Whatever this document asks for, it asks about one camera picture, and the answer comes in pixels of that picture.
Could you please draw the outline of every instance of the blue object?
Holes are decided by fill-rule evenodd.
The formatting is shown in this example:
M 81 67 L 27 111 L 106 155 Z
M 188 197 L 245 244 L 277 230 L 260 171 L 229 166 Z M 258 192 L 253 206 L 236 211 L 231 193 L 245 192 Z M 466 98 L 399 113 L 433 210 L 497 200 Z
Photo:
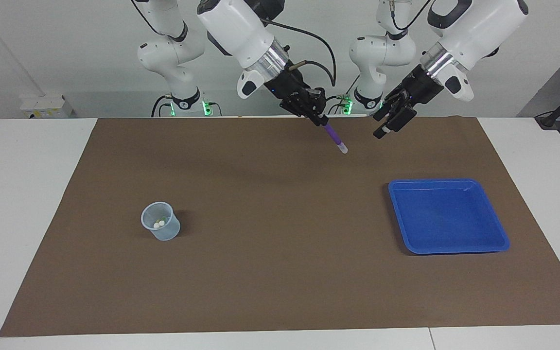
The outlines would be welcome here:
M 416 254 L 487 253 L 509 238 L 472 179 L 395 180 L 388 186 L 403 241 Z

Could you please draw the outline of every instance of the white tabletop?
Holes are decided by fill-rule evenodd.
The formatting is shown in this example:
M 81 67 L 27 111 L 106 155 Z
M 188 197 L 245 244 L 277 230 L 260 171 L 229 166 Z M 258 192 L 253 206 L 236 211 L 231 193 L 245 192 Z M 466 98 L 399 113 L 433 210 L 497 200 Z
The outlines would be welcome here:
M 560 135 L 480 119 L 560 259 Z M 0 120 L 0 328 L 96 120 Z M 0 338 L 0 349 L 553 349 L 560 326 Z

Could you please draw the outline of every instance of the white power box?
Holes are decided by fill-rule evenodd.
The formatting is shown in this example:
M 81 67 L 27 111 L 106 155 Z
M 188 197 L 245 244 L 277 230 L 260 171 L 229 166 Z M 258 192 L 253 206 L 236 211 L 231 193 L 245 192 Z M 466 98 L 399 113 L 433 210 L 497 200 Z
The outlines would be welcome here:
M 64 100 L 64 96 L 45 96 L 24 98 L 20 110 L 27 118 L 70 118 L 73 107 Z

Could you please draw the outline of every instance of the brown mat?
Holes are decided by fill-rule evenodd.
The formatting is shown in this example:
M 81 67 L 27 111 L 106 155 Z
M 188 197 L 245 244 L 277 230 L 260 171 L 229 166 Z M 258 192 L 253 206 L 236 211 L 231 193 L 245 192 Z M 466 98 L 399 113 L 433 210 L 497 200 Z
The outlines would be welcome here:
M 0 336 L 560 324 L 560 262 L 480 124 L 99 120 Z M 394 179 L 471 177 L 504 253 L 415 256 Z M 171 203 L 182 232 L 140 225 Z

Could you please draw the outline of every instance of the translucent cup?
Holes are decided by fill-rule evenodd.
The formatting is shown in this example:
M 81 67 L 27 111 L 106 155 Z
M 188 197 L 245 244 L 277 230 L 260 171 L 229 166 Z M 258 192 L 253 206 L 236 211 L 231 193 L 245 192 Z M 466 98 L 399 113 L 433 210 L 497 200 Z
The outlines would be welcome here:
M 166 202 L 155 202 L 142 212 L 142 226 L 149 230 L 160 241 L 169 241 L 178 235 L 180 221 L 174 215 L 174 210 Z M 165 225 L 155 228 L 155 223 L 165 221 Z

